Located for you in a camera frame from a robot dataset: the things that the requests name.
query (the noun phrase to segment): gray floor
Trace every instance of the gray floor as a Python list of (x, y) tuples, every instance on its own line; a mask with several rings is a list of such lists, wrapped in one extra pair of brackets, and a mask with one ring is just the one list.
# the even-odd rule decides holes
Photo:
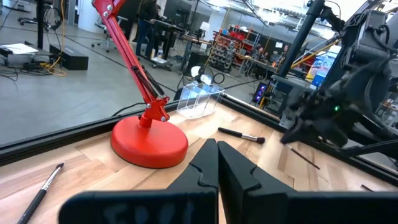
[[(3, 8), (0, 24), (8, 12), (8, 9)], [(18, 17), (33, 16), (26, 12), (12, 11), (0, 30), (0, 43), (37, 41), (37, 26), (20, 26)], [(93, 41), (102, 38), (100, 34), (65, 26), (65, 45), (89, 56), (87, 71), (66, 70), (66, 77), (19, 75), (15, 83), (0, 77), (0, 144), (107, 118), (120, 108), (142, 102), (141, 94), (118, 51), (106, 53), (102, 47), (91, 48)], [(53, 32), (44, 36), (45, 50), (48, 50), (49, 42), (58, 44)], [(10, 63), (20, 66), (30, 59), (26, 56), (13, 56)], [(145, 60), (142, 60), (142, 64), (164, 86), (166, 94), (172, 99), (181, 76), (177, 72), (153, 69)], [(227, 93), (249, 101), (251, 97), (248, 93), (252, 92), (252, 86), (242, 82), (248, 82), (247, 78), (226, 77), (221, 86), (227, 88)], [(137, 106), (126, 112), (139, 108)]]

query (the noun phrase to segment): white paper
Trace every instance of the white paper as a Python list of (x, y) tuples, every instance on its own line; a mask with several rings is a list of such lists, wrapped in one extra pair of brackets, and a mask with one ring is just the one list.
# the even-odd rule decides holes
[(275, 47), (276, 48), (282, 48), (284, 46), (284, 43), (282, 42), (276, 42)]
[(38, 52), (38, 50), (26, 46), (25, 44), (8, 44), (8, 45), (2, 45), (1, 47), (12, 51), (14, 55), (32, 54)]
[(162, 58), (158, 58), (158, 57), (154, 57), (152, 58), (153, 61), (157, 62), (157, 63), (166, 63), (167, 61), (162, 59)]

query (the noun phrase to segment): shelving unit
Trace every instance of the shelving unit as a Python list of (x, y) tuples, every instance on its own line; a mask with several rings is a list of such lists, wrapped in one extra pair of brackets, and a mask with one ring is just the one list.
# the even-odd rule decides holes
[[(260, 40), (260, 35), (250, 31), (241, 30), (239, 26), (234, 26), (231, 30), (231, 35), (238, 37), (240, 40), (239, 43), (239, 51), (241, 55), (246, 55), (246, 53), (250, 54), (252, 49), (258, 44)], [(249, 40), (248, 37), (250, 35), (254, 35), (254, 41)], [(237, 55), (234, 56), (234, 64), (237, 66), (241, 66), (243, 62), (242, 58), (239, 58)]]
[(213, 37), (215, 42), (208, 63), (213, 68), (229, 73), (241, 40), (217, 31), (213, 31)]

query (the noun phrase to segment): black paintbrush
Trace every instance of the black paintbrush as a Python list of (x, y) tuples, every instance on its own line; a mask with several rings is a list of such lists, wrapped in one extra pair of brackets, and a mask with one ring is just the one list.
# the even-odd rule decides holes
[(63, 163), (60, 163), (55, 167), (55, 170), (52, 172), (52, 174), (44, 183), (43, 187), (39, 190), (39, 192), (37, 192), (37, 195), (35, 196), (35, 198), (33, 198), (33, 201), (30, 203), (24, 214), (19, 219), (18, 224), (26, 224), (29, 221), (33, 213), (36, 211), (36, 208), (40, 205), (40, 202), (42, 202), (45, 194), (47, 193), (47, 189), (50, 187), (51, 183), (54, 181), (57, 174), (61, 171), (62, 167)]
[(258, 137), (257, 138), (257, 137), (254, 137), (254, 136), (250, 136), (248, 134), (239, 133), (237, 131), (232, 131), (232, 130), (229, 130), (229, 129), (226, 129), (226, 128), (218, 128), (218, 130), (221, 131), (222, 133), (230, 134), (232, 136), (236, 136), (236, 137), (239, 137), (239, 138), (252, 140), (252, 141), (255, 141), (255, 142), (260, 143), (260, 144), (263, 144), (266, 141), (266, 139), (263, 138), (263, 137)]

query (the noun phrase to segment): brush handle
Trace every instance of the brush handle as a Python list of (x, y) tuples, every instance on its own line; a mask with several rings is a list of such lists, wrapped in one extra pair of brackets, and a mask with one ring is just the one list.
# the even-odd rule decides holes
[(22, 215), (21, 219), (18, 221), (18, 224), (26, 224), (29, 221), (33, 213), (36, 211), (36, 208), (40, 205), (40, 202), (42, 202), (46, 193), (46, 190), (40, 190), (37, 193), (33, 201), (30, 203), (29, 207), (27, 207), (26, 211)]
[(230, 135), (238, 137), (238, 138), (242, 137), (242, 133), (239, 133), (237, 131), (232, 131), (232, 130), (229, 130), (229, 129), (226, 129), (226, 128), (218, 128), (218, 130), (221, 131), (222, 133), (230, 134)]

